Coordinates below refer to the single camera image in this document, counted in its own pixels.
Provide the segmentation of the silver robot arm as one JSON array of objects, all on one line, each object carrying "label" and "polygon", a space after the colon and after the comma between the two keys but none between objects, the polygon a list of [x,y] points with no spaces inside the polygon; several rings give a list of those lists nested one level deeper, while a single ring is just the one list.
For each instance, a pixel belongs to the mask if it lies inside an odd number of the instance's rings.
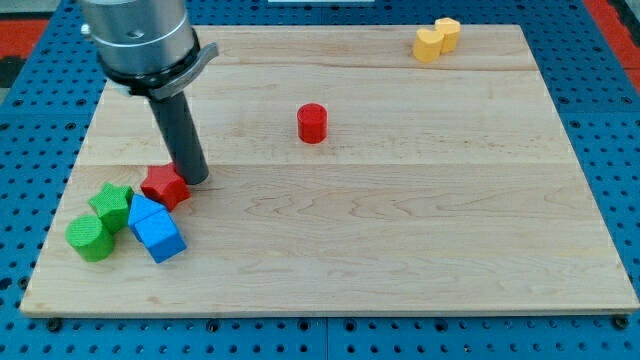
[{"label": "silver robot arm", "polygon": [[203,46],[183,0],[80,0],[82,34],[97,48],[105,75],[147,98],[176,172],[187,184],[209,167],[184,93],[215,57]]}]

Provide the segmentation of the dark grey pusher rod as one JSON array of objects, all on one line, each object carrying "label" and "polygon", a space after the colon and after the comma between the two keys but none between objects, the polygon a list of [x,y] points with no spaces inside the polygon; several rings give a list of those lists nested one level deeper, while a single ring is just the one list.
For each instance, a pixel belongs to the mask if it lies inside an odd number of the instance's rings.
[{"label": "dark grey pusher rod", "polygon": [[162,100],[150,100],[175,171],[188,185],[196,185],[209,176],[209,168],[183,92]]}]

